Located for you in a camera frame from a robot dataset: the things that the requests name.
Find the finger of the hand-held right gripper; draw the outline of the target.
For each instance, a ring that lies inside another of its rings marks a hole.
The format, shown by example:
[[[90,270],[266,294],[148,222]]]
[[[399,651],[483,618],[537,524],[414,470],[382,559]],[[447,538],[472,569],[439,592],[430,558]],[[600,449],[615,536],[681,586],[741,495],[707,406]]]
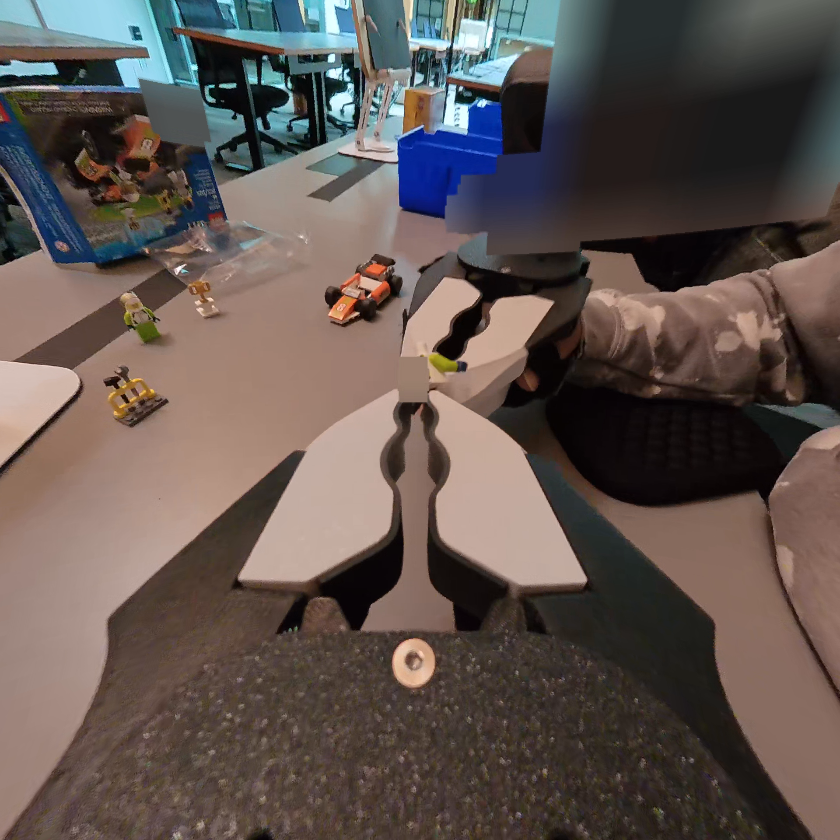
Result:
[[[413,314],[407,316],[401,358],[415,358],[421,350],[450,360],[472,362],[469,343],[482,315],[482,294],[467,280],[445,276]]]
[[[552,300],[539,296],[494,302],[487,326],[467,342],[461,357],[466,371],[448,374],[440,392],[479,415],[495,412],[524,371],[528,343],[552,307]]]

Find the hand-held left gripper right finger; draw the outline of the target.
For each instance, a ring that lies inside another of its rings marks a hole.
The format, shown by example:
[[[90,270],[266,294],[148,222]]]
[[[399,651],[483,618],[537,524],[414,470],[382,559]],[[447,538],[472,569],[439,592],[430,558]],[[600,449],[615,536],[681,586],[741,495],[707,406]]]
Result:
[[[432,504],[444,548],[525,595],[582,591],[586,574],[526,451],[441,392],[429,406],[444,457]]]

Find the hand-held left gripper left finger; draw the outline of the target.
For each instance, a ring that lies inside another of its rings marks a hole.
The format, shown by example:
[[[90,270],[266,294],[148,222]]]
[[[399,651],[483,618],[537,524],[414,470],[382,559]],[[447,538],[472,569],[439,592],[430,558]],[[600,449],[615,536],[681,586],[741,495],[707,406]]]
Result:
[[[396,536],[405,468],[399,405],[389,391],[311,442],[239,572],[242,586],[314,592]]]

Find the orange lego race car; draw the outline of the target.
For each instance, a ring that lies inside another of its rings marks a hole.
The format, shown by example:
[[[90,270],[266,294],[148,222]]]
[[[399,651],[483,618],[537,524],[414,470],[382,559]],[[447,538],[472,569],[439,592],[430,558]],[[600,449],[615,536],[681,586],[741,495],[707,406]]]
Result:
[[[396,261],[374,254],[357,265],[352,277],[339,286],[329,286],[324,300],[329,307],[329,320],[345,326],[357,319],[372,321],[382,303],[397,297],[403,288],[403,278],[396,273]]]

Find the small yellow lego piece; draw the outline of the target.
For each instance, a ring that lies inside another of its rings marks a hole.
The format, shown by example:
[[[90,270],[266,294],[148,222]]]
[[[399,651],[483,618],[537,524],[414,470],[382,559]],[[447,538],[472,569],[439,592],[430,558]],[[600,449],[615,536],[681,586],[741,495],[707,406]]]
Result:
[[[156,396],[162,396],[152,389],[141,377],[132,377],[130,369],[121,365],[114,369],[113,373],[103,380],[103,384],[112,390],[108,394],[108,403],[111,406],[112,414],[126,403],[134,403]]]

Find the white booklet stand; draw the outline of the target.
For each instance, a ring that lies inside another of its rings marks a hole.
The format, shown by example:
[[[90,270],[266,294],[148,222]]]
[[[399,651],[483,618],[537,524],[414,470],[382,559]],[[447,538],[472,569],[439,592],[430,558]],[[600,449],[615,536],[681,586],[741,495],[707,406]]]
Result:
[[[81,379],[62,366],[1,361],[1,469],[81,391]]]

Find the person's right forearm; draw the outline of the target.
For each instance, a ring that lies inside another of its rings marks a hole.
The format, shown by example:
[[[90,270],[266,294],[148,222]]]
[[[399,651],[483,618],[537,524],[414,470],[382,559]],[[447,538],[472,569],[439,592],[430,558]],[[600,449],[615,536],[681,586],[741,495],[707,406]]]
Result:
[[[703,287],[598,290],[569,382],[646,398],[839,407],[839,244]]]

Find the green lego minifigure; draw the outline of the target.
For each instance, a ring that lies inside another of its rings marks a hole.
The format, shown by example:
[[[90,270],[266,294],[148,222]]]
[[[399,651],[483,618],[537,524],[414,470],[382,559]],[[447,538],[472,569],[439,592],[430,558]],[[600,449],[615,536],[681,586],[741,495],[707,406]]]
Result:
[[[156,326],[159,319],[133,290],[123,293],[120,302],[123,307],[123,321],[128,330],[135,332],[143,343],[161,338],[161,332]]]

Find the blue lego set box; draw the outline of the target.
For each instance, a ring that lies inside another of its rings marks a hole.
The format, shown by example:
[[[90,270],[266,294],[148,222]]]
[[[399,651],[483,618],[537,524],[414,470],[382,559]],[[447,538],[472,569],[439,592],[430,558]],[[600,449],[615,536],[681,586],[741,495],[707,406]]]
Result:
[[[202,145],[164,140],[141,89],[3,87],[2,178],[59,266],[102,266],[226,219]]]

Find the blue plastic bin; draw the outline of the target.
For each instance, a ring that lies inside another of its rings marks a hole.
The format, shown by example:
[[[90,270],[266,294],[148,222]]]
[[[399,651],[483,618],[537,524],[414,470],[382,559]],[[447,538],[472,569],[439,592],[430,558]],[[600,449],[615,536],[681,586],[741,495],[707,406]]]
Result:
[[[397,141],[398,202],[402,210],[444,217],[447,200],[463,175],[492,173],[502,154],[501,106],[478,101],[469,107],[468,129],[416,128]]]

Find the black mesh office chair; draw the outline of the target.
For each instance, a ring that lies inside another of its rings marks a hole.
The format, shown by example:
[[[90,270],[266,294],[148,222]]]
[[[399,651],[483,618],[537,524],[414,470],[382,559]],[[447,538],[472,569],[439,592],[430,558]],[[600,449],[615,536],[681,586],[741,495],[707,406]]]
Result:
[[[564,385],[545,415],[572,466],[607,496],[643,507],[756,491],[784,468],[771,436],[743,410]]]

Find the orange cardboard box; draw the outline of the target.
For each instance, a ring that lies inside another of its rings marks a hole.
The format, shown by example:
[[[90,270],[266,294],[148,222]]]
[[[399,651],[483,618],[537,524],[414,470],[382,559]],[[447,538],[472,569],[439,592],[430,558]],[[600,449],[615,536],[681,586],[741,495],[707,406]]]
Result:
[[[402,133],[422,127],[434,133],[444,125],[446,89],[427,85],[404,90]]]

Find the white display stand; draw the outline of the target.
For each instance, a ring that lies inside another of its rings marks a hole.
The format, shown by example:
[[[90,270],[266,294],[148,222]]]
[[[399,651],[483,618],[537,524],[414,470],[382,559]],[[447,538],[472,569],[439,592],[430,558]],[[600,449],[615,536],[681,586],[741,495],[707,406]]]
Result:
[[[385,142],[382,130],[389,112],[392,94],[397,84],[405,85],[410,78],[410,70],[378,70],[374,77],[364,79],[364,95],[362,108],[356,126],[354,140],[338,149],[338,154],[380,163],[396,164],[398,162],[396,142]],[[381,92],[381,102],[377,109],[377,117],[373,134],[369,135],[369,119],[375,93]]]

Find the clear plastic bag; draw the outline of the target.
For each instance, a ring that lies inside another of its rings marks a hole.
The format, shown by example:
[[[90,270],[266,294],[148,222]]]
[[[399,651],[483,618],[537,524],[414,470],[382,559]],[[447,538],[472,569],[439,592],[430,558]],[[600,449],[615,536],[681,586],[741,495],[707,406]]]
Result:
[[[244,222],[195,223],[143,252],[185,286],[203,280],[211,287],[247,288],[305,266],[312,243],[305,234],[272,233]]]

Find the long wooden office desk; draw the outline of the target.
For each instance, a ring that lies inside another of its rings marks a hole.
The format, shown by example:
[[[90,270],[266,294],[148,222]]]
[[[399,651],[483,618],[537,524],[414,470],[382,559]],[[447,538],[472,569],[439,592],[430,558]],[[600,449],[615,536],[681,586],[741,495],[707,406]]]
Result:
[[[285,57],[292,76],[309,77],[312,81],[312,93],[308,97],[310,135],[314,139],[315,145],[327,142],[327,95],[324,74],[331,67],[339,67],[341,61],[339,59],[336,61],[302,61],[300,57],[356,54],[359,52],[356,37],[310,32],[284,34],[274,31],[195,27],[174,27],[173,33],[185,37],[191,35],[204,40],[214,40],[232,46],[242,53],[245,59],[255,56],[256,53],[260,53],[262,56]],[[261,154],[264,162],[261,146],[255,151],[255,154]]]

